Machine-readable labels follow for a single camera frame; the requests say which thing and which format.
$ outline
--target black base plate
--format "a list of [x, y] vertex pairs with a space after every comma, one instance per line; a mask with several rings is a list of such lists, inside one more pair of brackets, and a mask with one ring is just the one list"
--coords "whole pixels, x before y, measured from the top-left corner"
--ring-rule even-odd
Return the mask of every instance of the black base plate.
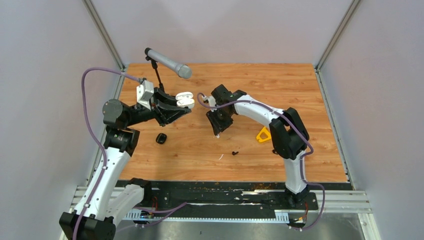
[[[117, 187], [125, 186], [120, 180]], [[157, 198], [158, 209], [167, 210], [187, 202], [187, 205], [172, 214], [181, 218], [243, 218], [272, 219], [274, 210], [305, 210], [305, 203], [291, 207], [283, 182], [200, 182], [200, 181], [152, 181], [153, 196]], [[326, 189], [351, 190], [349, 183], [324, 184]], [[257, 194], [243, 194], [254, 190], [269, 190]], [[309, 210], [318, 210], [315, 193], [305, 198]], [[140, 207], [151, 207], [147, 202]]]

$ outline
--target cable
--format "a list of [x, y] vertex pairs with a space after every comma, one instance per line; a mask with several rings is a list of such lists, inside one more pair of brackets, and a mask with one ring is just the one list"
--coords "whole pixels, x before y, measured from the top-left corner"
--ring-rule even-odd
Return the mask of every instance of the cable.
[[121, 229], [118, 229], [116, 232], [119, 233], [119, 232], [121, 232], [123, 230], [134, 228], [134, 227], [137, 227], [139, 225], [141, 225], [142, 228], [144, 228], [144, 227], [151, 227], [151, 226], [157, 225], [160, 222], [162, 222], [163, 220], [167, 219], [173, 213], [175, 213], [178, 209], [184, 207], [186, 204], [187, 204], [187, 202], [183, 202], [181, 205], [179, 205], [177, 207], [174, 207], [174, 208], [168, 209], [168, 210], [161, 210], [161, 211], [151, 210], [151, 209], [147, 209], [147, 208], [137, 207], [136, 206], [136, 207], [134, 207], [135, 209], [140, 209], [140, 210], [143, 210], [143, 211], [146, 211], [146, 212], [149, 212], [149, 213], [154, 213], [154, 214], [165, 214], [165, 213], [168, 213], [168, 214], [166, 216], [162, 217], [161, 219], [153, 222], [153, 223], [149, 223], [149, 224], [136, 224], [135, 226], [134, 225], [130, 225], [130, 226], [126, 226], [126, 227], [123, 227]]
[[[106, 167], [107, 162], [108, 162], [107, 161], [108, 156], [106, 154], [105, 148], [102, 146], [102, 144], [100, 143], [100, 141], [97, 139], [96, 135], [93, 133], [92, 127], [90, 126], [88, 113], [87, 113], [86, 85], [85, 85], [86, 75], [89, 72], [96, 71], [96, 70], [97, 71], [103, 71], [103, 72], [109, 72], [109, 73], [113, 73], [113, 74], [117, 74], [117, 75], [122, 75], [122, 76], [124, 76], [124, 77], [126, 77], [128, 79], [131, 79], [133, 81], [136, 81], [136, 82], [139, 82], [139, 79], [137, 77], [135, 77], [135, 76], [128, 75], [128, 74], [126, 74], [124, 72], [120, 72], [120, 71], [113, 70], [113, 69], [106, 68], [106, 67], [98, 67], [98, 66], [96, 66], [96, 67], [90, 67], [87, 70], [85, 70], [84, 73], [82, 74], [82, 77], [81, 77], [82, 107], [84, 109], [85, 124], [87, 125], [87, 129], [88, 129], [88, 132], [90, 133], [91, 137], [93, 138], [93, 140], [95, 141], [95, 143], [98, 145], [98, 147], [101, 150], [101, 154], [103, 155], [103, 166]], [[92, 191], [88, 195], [87, 201], [85, 202], [84, 207], [82, 208], [82, 210], [79, 213], [79, 216], [78, 216], [78, 218], [76, 220], [75, 228], [73, 229], [73, 234], [72, 234], [72, 239], [74, 239], [74, 240], [77, 239], [78, 228], [80, 226], [81, 219], [83, 219], [84, 213], [87, 210], [86, 205], [90, 204], [90, 201], [92, 200], [93, 195], [96, 192], [96, 189], [99, 186], [100, 181], [101, 181], [101, 179], [102, 179], [102, 177], [103, 177], [104, 174], [105, 174], [105, 169], [104, 168], [101, 168], [101, 171], [100, 171], [100, 174], [99, 174], [99, 176], [97, 178], [97, 181], [95, 182], [95, 184], [94, 184], [94, 186], [92, 188]]]
[[309, 143], [309, 141], [303, 136], [303, 134], [301, 134], [301, 132], [295, 127], [295, 125], [286, 117], [286, 116], [284, 116], [283, 114], [281, 114], [281, 113], [279, 113], [279, 112], [277, 112], [277, 111], [274, 111], [271, 107], [269, 107], [269, 106], [267, 106], [266, 104], [263, 104], [262, 102], [258, 102], [258, 101], [250, 101], [250, 100], [235, 100], [235, 101], [231, 101], [231, 102], [228, 102], [228, 103], [225, 103], [225, 104], [222, 104], [222, 105], [219, 105], [219, 106], [208, 106], [208, 105], [206, 105], [206, 104], [204, 104], [203, 103], [203, 100], [200, 100], [200, 98], [199, 98], [199, 96], [200, 95], [202, 95], [203, 97], [205, 97], [205, 95], [203, 94], [203, 93], [201, 93], [201, 92], [199, 92], [198, 94], [197, 94], [197, 101], [198, 101], [198, 103], [200, 104], [200, 105], [202, 105], [203, 107], [205, 107], [205, 108], [208, 108], [208, 109], [221, 109], [221, 108], [225, 108], [225, 107], [227, 107], [227, 106], [230, 106], [230, 105], [233, 105], [233, 104], [237, 104], [237, 103], [248, 103], [248, 104], [255, 104], [255, 105], [259, 105], [259, 106], [261, 106], [261, 107], [263, 107], [263, 108], [265, 108], [265, 109], [267, 109], [268, 111], [270, 111], [270, 112], [272, 112], [272, 113], [274, 113], [274, 114], [276, 114], [276, 115], [278, 115], [279, 117], [281, 117], [281, 118], [283, 118], [287, 123], [288, 123], [288, 125], [290, 125], [290, 127], [291, 127], [291, 129], [293, 129], [295, 132], [296, 132], [296, 134], [300, 137], [300, 139], [302, 139], [302, 141], [309, 147], [309, 149], [310, 149], [310, 151], [309, 152], [305, 152], [304, 154], [302, 154], [301, 156], [300, 156], [300, 160], [299, 160], [299, 163], [300, 163], [300, 177], [301, 177], [301, 179], [302, 179], [302, 181], [305, 183], [305, 184], [307, 184], [307, 185], [311, 185], [311, 186], [318, 186], [318, 187], [320, 187], [321, 188], [321, 190], [322, 190], [322, 204], [321, 204], [321, 209], [320, 209], [320, 211], [319, 211], [319, 214], [318, 214], [318, 217], [316, 218], [316, 220], [311, 224], [311, 225], [309, 225], [309, 226], [306, 226], [306, 227], [303, 227], [303, 228], [300, 228], [300, 227], [293, 227], [294, 229], [296, 229], [296, 230], [299, 230], [299, 231], [302, 231], [302, 230], [308, 230], [308, 229], [311, 229], [313, 226], [315, 226], [316, 224], [317, 224], [317, 222], [318, 222], [318, 220], [321, 218], [321, 216], [323, 215], [323, 211], [324, 211], [324, 204], [325, 204], [325, 202], [326, 202], [326, 189], [324, 188], [324, 186], [323, 185], [321, 185], [321, 184], [319, 184], [319, 183], [316, 183], [316, 182], [309, 182], [309, 181], [307, 181], [306, 179], [305, 179], [305, 176], [304, 176], [304, 171], [303, 171], [303, 161], [304, 161], [304, 158], [306, 157], [306, 156], [308, 156], [308, 155], [311, 155], [313, 152], [314, 152], [314, 148], [312, 147], [312, 145]]
[[158, 210], [158, 198], [157, 197], [154, 197], [153, 199], [156, 202], [156, 207], [154, 209], [156, 211], [156, 210]]
[[305, 220], [306, 220], [307, 219], [307, 215], [308, 215], [308, 211], [309, 211], [309, 209], [308, 209], [308, 203], [305, 201], [305, 213], [304, 213], [303, 216], [297, 218], [297, 220], [300, 220], [300, 219], [303, 219], [303, 218], [305, 218]]

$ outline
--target gray microphone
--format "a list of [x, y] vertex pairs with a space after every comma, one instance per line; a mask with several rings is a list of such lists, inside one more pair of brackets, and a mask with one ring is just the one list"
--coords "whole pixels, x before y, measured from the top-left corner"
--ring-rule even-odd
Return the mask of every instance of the gray microphone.
[[149, 47], [144, 50], [144, 53], [156, 62], [174, 71], [180, 78], [189, 79], [192, 76], [192, 70], [185, 64], [178, 63]]

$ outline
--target gray wall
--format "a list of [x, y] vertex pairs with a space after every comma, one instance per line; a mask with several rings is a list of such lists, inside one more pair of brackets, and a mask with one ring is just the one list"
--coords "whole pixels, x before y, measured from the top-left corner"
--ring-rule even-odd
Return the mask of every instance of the gray wall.
[[322, 70], [352, 179], [384, 240], [424, 235], [423, 9], [362, 1]]
[[[82, 1], [0, 1], [0, 239], [54, 240], [95, 144], [84, 122], [81, 75], [114, 62]], [[89, 117], [117, 78], [88, 75]]]
[[351, 0], [93, 0], [122, 57], [316, 64]]

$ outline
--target wood grain surface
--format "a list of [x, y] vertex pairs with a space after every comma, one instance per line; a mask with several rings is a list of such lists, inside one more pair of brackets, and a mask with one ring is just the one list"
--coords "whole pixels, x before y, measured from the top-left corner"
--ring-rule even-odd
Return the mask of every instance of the wood grain surface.
[[[224, 84], [234, 92], [247, 92], [275, 108], [295, 108], [309, 132], [314, 154], [305, 160], [306, 177], [313, 182], [346, 182], [326, 108], [311, 64], [189, 64], [193, 75], [182, 79], [159, 65], [165, 92], [199, 92], [207, 96]], [[158, 86], [149, 63], [130, 64], [128, 74], [146, 77]], [[126, 79], [120, 100], [136, 103], [137, 83]], [[272, 153], [272, 141], [258, 143], [259, 123], [234, 115], [233, 124], [216, 138], [206, 112], [197, 103], [192, 113], [160, 127], [155, 120], [132, 126], [140, 131], [137, 148], [120, 175], [121, 179], [142, 178], [168, 181], [262, 181], [286, 180], [283, 159]], [[155, 142], [159, 133], [167, 140]]]

